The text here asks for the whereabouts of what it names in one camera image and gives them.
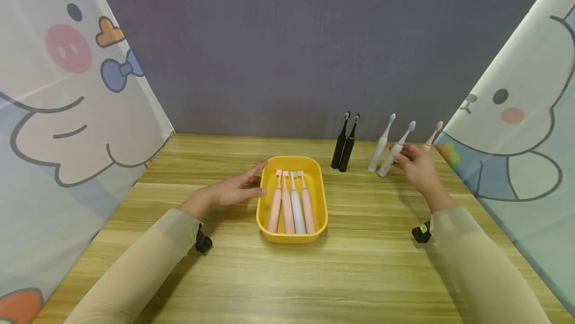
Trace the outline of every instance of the electric toothbrush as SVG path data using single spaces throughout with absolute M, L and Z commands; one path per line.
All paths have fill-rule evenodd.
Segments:
M 270 218 L 268 219 L 268 231 L 272 233 L 278 232 L 278 222 L 280 220 L 280 206 L 282 202 L 282 170 L 276 170 L 278 177 L 278 186 L 274 192 L 272 199 L 272 207 L 270 208 Z
M 339 163 L 339 171 L 345 172 L 347 170 L 347 164 L 349 163 L 349 158 L 351 157 L 351 150 L 353 149 L 353 144 L 355 143 L 355 127 L 359 122 L 359 114 L 353 117 L 353 127 L 351 128 L 351 133 L 345 145 L 343 147 L 343 153 L 341 154 L 341 162 Z
M 407 138 L 407 135 L 409 134 L 409 132 L 412 132 L 413 130 L 415 130 L 415 120 L 409 124 L 407 131 L 405 132 L 403 137 L 399 140 L 399 142 L 393 145 L 392 150 L 389 153 L 389 156 L 385 159 L 385 162 L 383 162 L 381 168 L 379 168 L 379 172 L 377 172 L 377 174 L 379 174 L 380 177 L 385 177 L 387 175 L 387 172 L 389 172 L 389 169 L 391 168 L 393 162 L 395 161 L 395 158 L 393 156 L 396 153 L 401 152 L 401 150 L 403 149 L 403 144 L 405 143 L 405 139 Z
M 303 221 L 303 212 L 301 211 L 301 203 L 299 201 L 299 194 L 295 188 L 296 172 L 291 173 L 291 208 L 293 209 L 293 221 L 295 224 L 296 234 L 305 234 L 305 222 Z
M 313 218 L 313 208 L 311 207 L 311 196 L 305 186 L 303 170 L 298 170 L 297 175 L 301 177 L 301 201 L 303 203 L 303 215 L 305 217 L 305 231 L 308 234 L 315 233 L 315 219 Z
M 427 142 L 425 142 L 424 145 L 421 146 L 421 150 L 423 150 L 425 152 L 430 151 L 431 145 L 433 144 L 433 140 L 435 138 L 435 135 L 437 134 L 437 132 L 439 132 L 441 130 L 441 128 L 443 128 L 443 120 L 438 121 L 438 123 L 435 125 L 435 131 L 433 131 L 430 138 L 427 139 Z
M 371 161 L 367 166 L 367 170 L 369 170 L 370 172 L 375 172 L 375 170 L 377 169 L 379 159 L 381 158 L 381 155 L 385 150 L 385 146 L 387 145 L 387 135 L 389 135 L 389 128 L 392 127 L 392 123 L 394 120 L 395 120 L 395 113 L 389 116 L 389 123 L 387 124 L 387 128 L 385 128 L 385 132 L 383 132 L 383 135 L 379 138 L 379 141 L 377 141 L 377 146 L 375 147 L 375 151 L 371 156 Z
M 284 230 L 286 234 L 295 234 L 295 226 L 293 223 L 293 212 L 291 210 L 291 198 L 288 192 L 288 182 L 286 176 L 289 175 L 287 170 L 282 172 L 284 178 L 284 190 L 282 191 L 282 209 L 284 211 Z
M 333 169 L 337 169 L 339 167 L 339 162 L 341 160 L 341 153 L 343 152 L 343 147 L 345 145 L 345 128 L 347 127 L 347 120 L 351 116 L 349 111 L 345 112 L 343 115 L 343 128 L 341 129 L 341 133 L 337 137 L 337 142 L 335 144 L 335 150 L 333 151 L 333 158 L 331 160 L 331 167 Z

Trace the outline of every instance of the black wrist strap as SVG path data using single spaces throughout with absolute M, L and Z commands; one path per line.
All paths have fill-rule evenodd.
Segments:
M 431 221 L 427 221 L 420 225 L 419 227 L 415 227 L 411 230 L 412 236 L 415 238 L 417 243 L 427 243 L 430 241 L 431 238 Z
M 201 231 L 202 223 L 200 223 L 200 227 L 198 228 L 198 233 L 196 235 L 196 251 L 205 254 L 209 248 L 212 247 L 212 240 L 210 237 L 204 236 L 204 233 Z

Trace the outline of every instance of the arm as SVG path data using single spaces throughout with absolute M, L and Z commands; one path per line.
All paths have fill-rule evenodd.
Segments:
M 200 219 L 216 205 L 262 196 L 255 176 L 267 162 L 248 172 L 193 192 L 179 208 L 169 210 L 128 248 L 88 291 L 66 323 L 132 323 L 175 265 L 196 243 Z
M 442 187 L 430 156 L 406 145 L 396 161 L 424 196 L 438 252 L 479 323 L 549 323 L 517 268 Z

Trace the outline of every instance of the toothbrush handle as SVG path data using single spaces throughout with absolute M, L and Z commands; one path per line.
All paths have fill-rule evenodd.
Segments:
M 390 151 L 389 156 L 385 159 L 385 162 L 383 162 L 381 168 L 379 168 L 379 172 L 377 172 L 377 174 L 379 174 L 380 177 L 385 177 L 387 175 L 387 172 L 389 172 L 389 169 L 392 167 L 392 164 L 395 161 L 393 155 L 396 153 L 400 153 L 402 149 L 403 146 L 400 144 L 396 143 L 393 145 L 393 148 Z
M 291 191 L 291 207 L 293 209 L 295 233 L 305 234 L 305 222 L 303 221 L 303 212 L 301 211 L 301 203 L 299 202 L 297 191 Z
M 282 209 L 284 210 L 284 230 L 286 234 L 295 234 L 293 212 L 291 211 L 291 198 L 287 189 L 282 191 Z
M 335 150 L 333 151 L 333 158 L 331 160 L 331 167 L 333 169 L 337 169 L 339 167 L 339 163 L 341 161 L 341 153 L 343 152 L 344 145 L 345 145 L 345 131 L 341 131 L 340 135 L 337 138 L 337 142 L 335 144 Z
M 343 147 L 343 154 L 341 155 L 341 162 L 339 163 L 339 171 L 345 172 L 347 170 L 347 164 L 349 163 L 349 157 L 351 157 L 351 150 L 353 149 L 353 143 L 355 139 L 348 138 L 345 141 L 345 146 Z
M 268 230 L 272 233 L 278 232 L 278 221 L 280 219 L 280 206 L 282 202 L 282 191 L 276 188 L 274 198 L 272 199 L 272 207 L 270 208 L 270 218 L 268 219 Z
M 315 219 L 313 218 L 313 208 L 311 207 L 311 198 L 307 188 L 302 189 L 301 200 L 303 202 L 303 214 L 305 215 L 305 230 L 308 234 L 315 233 Z
M 381 158 L 381 155 L 383 154 L 386 145 L 387 145 L 387 138 L 380 138 L 379 141 L 377 141 L 377 147 L 375 147 L 375 151 L 371 156 L 371 161 L 367 166 L 367 170 L 369 170 L 370 172 L 375 172 L 375 170 L 377 169 L 377 165 L 379 164 L 379 159 Z

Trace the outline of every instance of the hand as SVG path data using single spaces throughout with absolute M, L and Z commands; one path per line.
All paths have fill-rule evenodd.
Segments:
M 396 162 L 393 165 L 404 170 L 407 179 L 421 194 L 425 195 L 441 187 L 429 153 L 405 143 L 401 153 L 394 155 L 394 159 Z
M 214 205 L 230 206 L 243 200 L 264 196 L 268 192 L 265 188 L 245 187 L 246 185 L 260 185 L 261 177 L 257 176 L 256 173 L 260 172 L 267 164 L 268 161 L 262 162 L 239 176 L 198 189 L 180 204 L 179 208 L 201 221 Z

